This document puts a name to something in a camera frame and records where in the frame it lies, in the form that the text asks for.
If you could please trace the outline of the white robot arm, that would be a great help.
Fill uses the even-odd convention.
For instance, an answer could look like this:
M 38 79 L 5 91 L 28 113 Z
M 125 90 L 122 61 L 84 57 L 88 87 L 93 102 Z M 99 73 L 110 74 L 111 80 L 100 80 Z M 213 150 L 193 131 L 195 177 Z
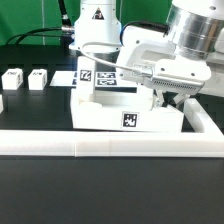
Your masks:
M 81 0 L 72 50 L 95 60 L 116 52 L 121 79 L 143 91 L 147 107 L 165 92 L 224 97 L 224 0 L 172 0 L 164 24 L 114 22 L 96 0 Z

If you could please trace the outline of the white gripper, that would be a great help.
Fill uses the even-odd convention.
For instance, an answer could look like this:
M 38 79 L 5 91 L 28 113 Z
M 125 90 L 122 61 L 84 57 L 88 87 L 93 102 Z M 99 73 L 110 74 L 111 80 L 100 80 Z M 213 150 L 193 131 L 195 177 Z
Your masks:
M 116 64 L 121 65 L 117 72 L 123 80 L 155 89 L 155 107 L 163 106 L 163 91 L 168 91 L 178 93 L 173 101 L 179 108 L 211 78 L 211 69 L 204 60 L 195 61 L 182 56 L 170 59 L 142 47 L 123 47 Z

